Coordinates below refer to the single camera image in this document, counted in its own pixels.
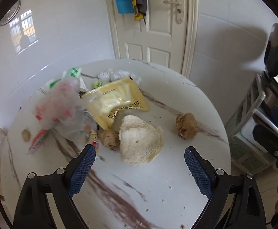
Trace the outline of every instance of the yellow snack bag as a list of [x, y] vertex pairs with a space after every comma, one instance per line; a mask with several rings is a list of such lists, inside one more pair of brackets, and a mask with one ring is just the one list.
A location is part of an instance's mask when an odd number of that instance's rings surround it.
[[112, 127], [120, 109], [150, 110], [137, 84], [130, 77], [104, 84], [82, 95], [82, 98], [88, 103], [87, 110], [104, 130]]

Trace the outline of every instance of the dried mushroom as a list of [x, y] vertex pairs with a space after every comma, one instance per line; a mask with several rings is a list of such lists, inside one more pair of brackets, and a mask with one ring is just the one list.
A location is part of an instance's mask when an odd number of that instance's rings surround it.
[[198, 133], [197, 121], [192, 113], [178, 115], [176, 128], [178, 136], [182, 139], [194, 139]]
[[117, 131], [112, 131], [112, 130], [104, 131], [101, 133], [100, 138], [102, 144], [109, 149], [120, 145], [119, 133]]

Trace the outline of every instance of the marble tabletop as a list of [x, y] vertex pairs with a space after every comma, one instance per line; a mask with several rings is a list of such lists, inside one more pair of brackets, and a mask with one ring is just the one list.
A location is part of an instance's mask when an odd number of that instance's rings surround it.
[[[164, 131], [164, 148], [151, 163], [131, 167], [120, 161], [118, 151], [100, 145], [96, 159], [79, 194], [73, 197], [78, 211], [89, 228], [191, 228], [207, 197], [202, 195], [184, 162], [184, 150], [194, 146], [214, 168], [230, 174], [230, 150], [224, 125], [207, 96], [182, 75], [149, 62], [111, 59], [89, 63], [82, 67], [87, 88], [92, 88], [98, 73], [108, 68], [132, 71], [142, 79], [140, 89], [151, 110], [121, 111], [114, 123], [118, 130], [121, 119], [136, 115]], [[50, 132], [44, 145], [27, 155], [31, 141], [25, 143], [21, 132], [40, 127], [32, 114], [36, 102], [45, 95], [39, 89], [29, 104], [22, 108], [8, 131], [1, 156], [1, 182], [6, 204], [13, 215], [22, 185], [30, 172], [52, 174], [66, 167], [78, 156], [82, 146]], [[176, 131], [176, 116], [193, 113], [199, 125], [194, 140], [182, 140]], [[49, 204], [58, 228], [64, 228], [54, 204]]]

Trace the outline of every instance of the window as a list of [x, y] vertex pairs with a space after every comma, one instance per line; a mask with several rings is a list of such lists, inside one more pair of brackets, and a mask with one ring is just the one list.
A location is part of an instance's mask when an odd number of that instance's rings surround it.
[[[33, 45], [36, 42], [36, 34], [32, 17], [32, 10], [28, 10], [15, 18], [9, 23], [11, 29], [11, 38], [13, 45], [17, 53], [23, 52], [27, 47]], [[20, 40], [26, 35], [28, 37], [30, 45], [26, 46], [24, 49], [21, 49]]]

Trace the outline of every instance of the white plastic wrapper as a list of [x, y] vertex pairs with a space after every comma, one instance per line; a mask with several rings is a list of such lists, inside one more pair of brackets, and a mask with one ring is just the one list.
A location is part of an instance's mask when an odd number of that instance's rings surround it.
[[99, 81], [101, 82], [114, 82], [126, 77], [131, 77], [139, 86], [141, 78], [137, 77], [134, 73], [122, 69], [108, 69], [99, 74]]

